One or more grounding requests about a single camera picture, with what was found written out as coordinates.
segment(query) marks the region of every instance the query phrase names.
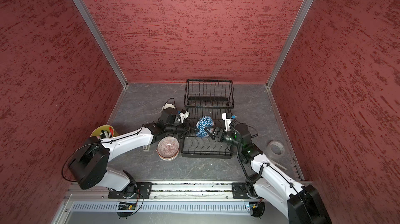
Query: blue and white bowl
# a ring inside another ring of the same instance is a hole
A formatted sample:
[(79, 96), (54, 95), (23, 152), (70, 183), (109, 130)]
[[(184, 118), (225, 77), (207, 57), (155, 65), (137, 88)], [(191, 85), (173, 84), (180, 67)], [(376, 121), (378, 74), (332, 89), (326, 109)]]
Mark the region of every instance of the blue and white bowl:
[(196, 133), (197, 137), (208, 137), (208, 133), (204, 130), (204, 127), (214, 127), (214, 121), (209, 116), (203, 116), (199, 119), (196, 127), (200, 130)]

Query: robotic arm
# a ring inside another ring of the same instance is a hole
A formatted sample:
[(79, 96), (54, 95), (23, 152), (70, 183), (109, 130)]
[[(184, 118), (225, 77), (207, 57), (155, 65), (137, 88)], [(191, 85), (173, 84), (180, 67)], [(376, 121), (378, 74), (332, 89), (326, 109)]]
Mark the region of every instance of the robotic arm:
[[(163, 107), (157, 122), (143, 125), (130, 133), (113, 137), (88, 138), (85, 144), (72, 154), (68, 168), (82, 189), (93, 186), (112, 188), (125, 198), (138, 193), (136, 181), (126, 171), (107, 166), (108, 161), (132, 149), (154, 144), (164, 137), (177, 139), (199, 131), (184, 119), (188, 113), (179, 114), (174, 107)], [(262, 197), (285, 215), (290, 224), (331, 224), (329, 215), (317, 190), (287, 176), (251, 141), (248, 126), (236, 124), (236, 116), (224, 114), (225, 128), (205, 127), (209, 136), (216, 141), (236, 147), (236, 156), (249, 186), (251, 198)], [(248, 176), (243, 164), (249, 163), (255, 174)]]

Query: dish rack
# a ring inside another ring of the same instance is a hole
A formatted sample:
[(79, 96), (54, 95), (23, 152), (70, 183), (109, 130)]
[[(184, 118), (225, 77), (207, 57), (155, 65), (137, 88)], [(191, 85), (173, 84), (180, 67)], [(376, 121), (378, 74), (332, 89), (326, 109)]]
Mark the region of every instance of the dish rack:
[[(185, 87), (187, 120), (193, 125), (203, 116), (210, 116), (216, 127), (224, 127), (223, 113), (234, 108), (233, 82), (230, 80), (188, 79)], [(187, 136), (182, 140), (181, 155), (192, 158), (231, 158), (230, 147), (210, 137)]]

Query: yellow container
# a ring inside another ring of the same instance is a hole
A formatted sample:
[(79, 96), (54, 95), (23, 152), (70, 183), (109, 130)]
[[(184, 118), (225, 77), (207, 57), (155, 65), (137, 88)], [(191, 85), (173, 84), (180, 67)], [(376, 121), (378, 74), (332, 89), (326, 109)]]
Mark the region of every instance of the yellow container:
[(111, 128), (111, 129), (113, 130), (113, 132), (114, 132), (114, 134), (113, 134), (111, 137), (119, 136), (119, 134), (117, 133), (117, 131), (115, 131), (115, 129), (114, 129), (112, 126), (110, 126), (110, 125), (103, 125), (103, 126), (98, 127), (97, 129), (95, 129), (95, 130), (92, 132), (92, 134), (91, 134), (90, 136), (91, 136), (91, 137), (92, 137), (92, 136), (99, 136), (99, 135), (101, 135), (101, 131), (102, 131), (102, 130), (110, 132), (110, 129), (109, 129), (109, 128)]

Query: red panel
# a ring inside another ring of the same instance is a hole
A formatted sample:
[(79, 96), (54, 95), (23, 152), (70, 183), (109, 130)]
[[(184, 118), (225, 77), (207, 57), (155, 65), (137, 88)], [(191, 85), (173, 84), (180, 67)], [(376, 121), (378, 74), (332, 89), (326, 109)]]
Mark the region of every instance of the red panel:
[(266, 82), (303, 0), (84, 0), (129, 82)]
[(314, 0), (273, 84), (334, 223), (400, 223), (400, 0)]
[(0, 18), (0, 222), (45, 224), (122, 87), (72, 0), (0, 0)]

